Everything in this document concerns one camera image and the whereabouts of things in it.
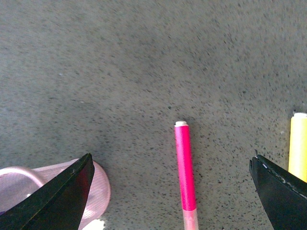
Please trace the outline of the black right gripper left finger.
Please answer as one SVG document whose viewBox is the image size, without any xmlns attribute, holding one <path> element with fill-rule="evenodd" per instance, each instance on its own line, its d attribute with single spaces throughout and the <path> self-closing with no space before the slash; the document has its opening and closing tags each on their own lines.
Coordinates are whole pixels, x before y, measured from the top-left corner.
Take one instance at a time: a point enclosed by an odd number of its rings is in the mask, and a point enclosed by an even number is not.
<svg viewBox="0 0 307 230">
<path fill-rule="evenodd" d="M 92 155 L 85 154 L 0 217 L 2 230 L 77 230 L 94 177 Z"/>
</svg>

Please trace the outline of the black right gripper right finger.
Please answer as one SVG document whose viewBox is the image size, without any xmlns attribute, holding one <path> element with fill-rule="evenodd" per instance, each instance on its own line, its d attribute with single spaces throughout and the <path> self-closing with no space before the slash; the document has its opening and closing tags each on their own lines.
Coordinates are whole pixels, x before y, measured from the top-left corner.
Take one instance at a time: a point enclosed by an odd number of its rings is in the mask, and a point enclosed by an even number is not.
<svg viewBox="0 0 307 230">
<path fill-rule="evenodd" d="M 249 161 L 256 191 L 275 230 L 307 228 L 307 183 L 262 155 Z"/>
</svg>

